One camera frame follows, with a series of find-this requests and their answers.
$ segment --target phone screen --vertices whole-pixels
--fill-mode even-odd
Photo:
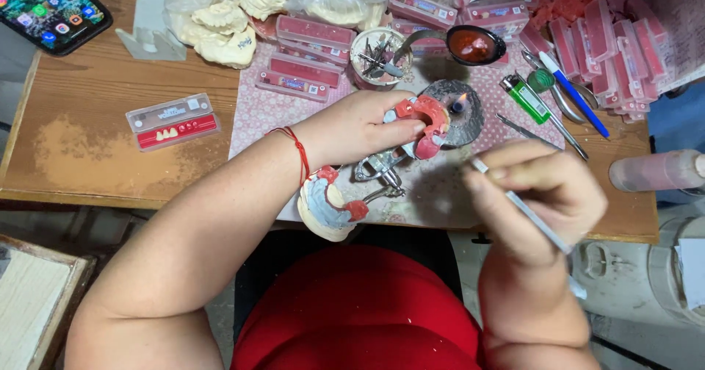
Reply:
[[[91,0],[0,0],[0,13],[48,50],[67,47],[105,18]]]

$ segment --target green lighter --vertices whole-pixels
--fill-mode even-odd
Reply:
[[[539,125],[551,118],[551,111],[543,105],[543,101],[528,88],[528,83],[518,74],[507,75],[499,83],[509,95],[526,111]]]

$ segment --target blue pen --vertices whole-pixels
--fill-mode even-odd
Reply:
[[[607,128],[605,128],[605,125],[600,122],[600,120],[597,118],[594,112],[592,112],[592,109],[585,103],[585,100],[580,97],[580,94],[578,94],[577,90],[573,88],[573,86],[570,84],[568,78],[565,77],[565,74],[560,70],[558,65],[556,64],[551,57],[549,57],[548,54],[540,51],[539,52],[539,57],[541,58],[541,61],[543,62],[543,65],[546,66],[546,68],[551,71],[551,74],[556,77],[556,80],[560,82],[560,85],[563,86],[566,92],[572,97],[573,101],[575,104],[577,104],[578,108],[582,111],[582,113],[586,116],[587,120],[592,123],[593,126],[595,126],[595,129],[597,129],[600,134],[607,139],[610,136],[610,132],[607,131]]]

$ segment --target red wax in spoon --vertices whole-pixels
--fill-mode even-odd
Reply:
[[[448,47],[458,59],[482,63],[494,57],[494,41],[483,32],[458,30],[448,38]]]

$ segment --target wooden table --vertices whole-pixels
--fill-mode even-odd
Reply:
[[[227,160],[239,72],[191,49],[186,61],[133,59],[113,29],[132,32],[135,0],[102,2],[115,18],[111,29],[67,57],[35,56],[0,166],[0,198],[157,209]],[[137,150],[126,112],[202,92],[223,131]],[[617,191],[607,174],[613,161],[649,153],[647,125],[600,117],[612,132],[609,141],[592,127],[566,122],[610,201],[592,237],[657,243],[654,194]]]

